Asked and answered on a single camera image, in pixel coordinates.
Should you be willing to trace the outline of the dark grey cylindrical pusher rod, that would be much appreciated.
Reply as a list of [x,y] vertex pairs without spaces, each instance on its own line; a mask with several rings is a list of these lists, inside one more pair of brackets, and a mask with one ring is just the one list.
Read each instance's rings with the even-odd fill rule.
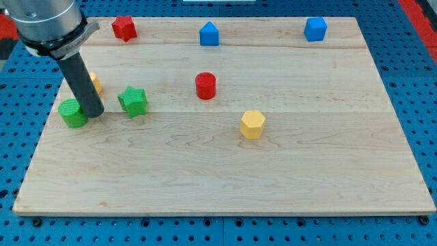
[[80,55],[76,53],[69,58],[57,60],[62,74],[77,99],[83,113],[88,118],[97,118],[104,113],[104,105],[90,78],[88,69]]

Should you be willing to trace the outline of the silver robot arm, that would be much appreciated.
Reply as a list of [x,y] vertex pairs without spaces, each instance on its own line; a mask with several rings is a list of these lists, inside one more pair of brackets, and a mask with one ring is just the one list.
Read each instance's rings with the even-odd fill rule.
[[35,56],[57,62],[83,113],[97,118],[104,105],[80,54],[80,47],[99,30],[89,22],[75,0],[2,0],[16,24],[18,36]]

